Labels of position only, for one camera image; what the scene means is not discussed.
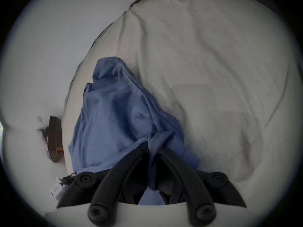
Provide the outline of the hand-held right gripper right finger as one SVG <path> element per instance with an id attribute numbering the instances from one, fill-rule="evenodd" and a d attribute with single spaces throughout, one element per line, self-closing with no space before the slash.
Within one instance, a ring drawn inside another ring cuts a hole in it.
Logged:
<path id="1" fill-rule="evenodd" d="M 247 208 L 226 174 L 194 170 L 166 147 L 157 153 L 157 190 L 166 205 L 186 202 L 192 226 L 211 224 L 215 203 Z"/>

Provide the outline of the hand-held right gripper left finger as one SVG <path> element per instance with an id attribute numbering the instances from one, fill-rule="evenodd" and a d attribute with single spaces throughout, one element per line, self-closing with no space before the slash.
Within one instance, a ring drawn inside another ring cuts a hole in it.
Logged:
<path id="1" fill-rule="evenodd" d="M 138 204 L 146 190 L 148 154 L 148 142 L 144 141 L 111 169 L 78 173 L 56 208 L 90 203 L 90 222 L 113 226 L 117 202 Z"/>

